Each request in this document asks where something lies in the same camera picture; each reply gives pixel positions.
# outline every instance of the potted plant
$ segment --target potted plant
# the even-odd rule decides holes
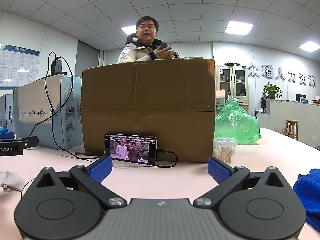
[[[267,96],[269,94],[270,99],[280,99],[283,92],[280,90],[280,87],[270,84],[270,82],[267,83],[267,85],[264,86],[262,89],[263,95]]]

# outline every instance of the cotton swab container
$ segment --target cotton swab container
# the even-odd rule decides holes
[[[217,137],[213,140],[212,157],[233,167],[238,140],[229,137]]]

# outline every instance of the brown cardboard box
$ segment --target brown cardboard box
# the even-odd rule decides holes
[[[214,60],[161,59],[89,68],[82,75],[82,131],[89,152],[104,152],[105,133],[156,136],[180,162],[212,156]],[[175,160],[158,154],[158,160]]]

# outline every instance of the light blue box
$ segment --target light blue box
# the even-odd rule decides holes
[[[54,137],[65,150],[83,143],[81,128],[81,80],[73,77],[72,94],[63,108],[53,116]],[[55,75],[46,80],[54,111],[68,98],[71,76]],[[13,111],[16,137],[27,137],[33,126],[52,115],[45,89],[44,78],[13,90]],[[59,149],[52,136],[52,118],[37,125],[31,134],[39,138],[39,145]]]
[[[0,97],[0,126],[14,133],[13,94]]]

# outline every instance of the green plastic bag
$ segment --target green plastic bag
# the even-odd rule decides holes
[[[220,113],[215,115],[215,138],[235,138],[238,144],[249,144],[262,138],[258,120],[239,106],[237,98],[229,98],[219,109]]]

